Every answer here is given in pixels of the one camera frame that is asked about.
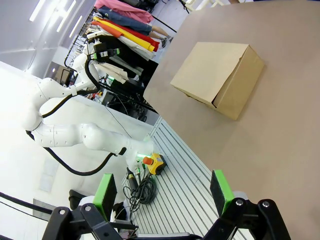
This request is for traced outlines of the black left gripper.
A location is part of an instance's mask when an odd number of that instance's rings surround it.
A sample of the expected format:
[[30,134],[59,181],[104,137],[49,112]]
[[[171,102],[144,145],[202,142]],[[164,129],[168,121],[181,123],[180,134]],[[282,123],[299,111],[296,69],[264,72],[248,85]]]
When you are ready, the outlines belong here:
[[93,42],[93,53],[88,55],[90,60],[97,60],[98,62],[106,62],[109,57],[117,56],[121,53],[119,48],[108,49],[104,42],[98,38]]

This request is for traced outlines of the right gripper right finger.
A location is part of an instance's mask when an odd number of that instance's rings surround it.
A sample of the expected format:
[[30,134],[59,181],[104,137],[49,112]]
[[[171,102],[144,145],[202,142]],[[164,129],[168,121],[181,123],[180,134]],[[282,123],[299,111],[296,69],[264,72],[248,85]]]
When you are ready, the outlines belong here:
[[219,218],[204,240],[231,240],[237,230],[246,229],[255,240],[290,240],[282,215],[272,199],[252,203],[235,197],[222,170],[212,171],[210,191]]

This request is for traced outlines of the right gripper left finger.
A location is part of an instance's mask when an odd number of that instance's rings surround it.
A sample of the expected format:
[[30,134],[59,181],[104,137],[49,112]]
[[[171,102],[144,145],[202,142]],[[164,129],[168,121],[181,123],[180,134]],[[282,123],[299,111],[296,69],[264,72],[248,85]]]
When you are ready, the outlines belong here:
[[56,207],[47,223],[43,240],[79,240],[92,234],[96,240],[121,240],[117,228],[135,230],[129,223],[111,222],[111,213],[117,195],[114,175],[103,175],[92,203],[85,203],[74,210]]

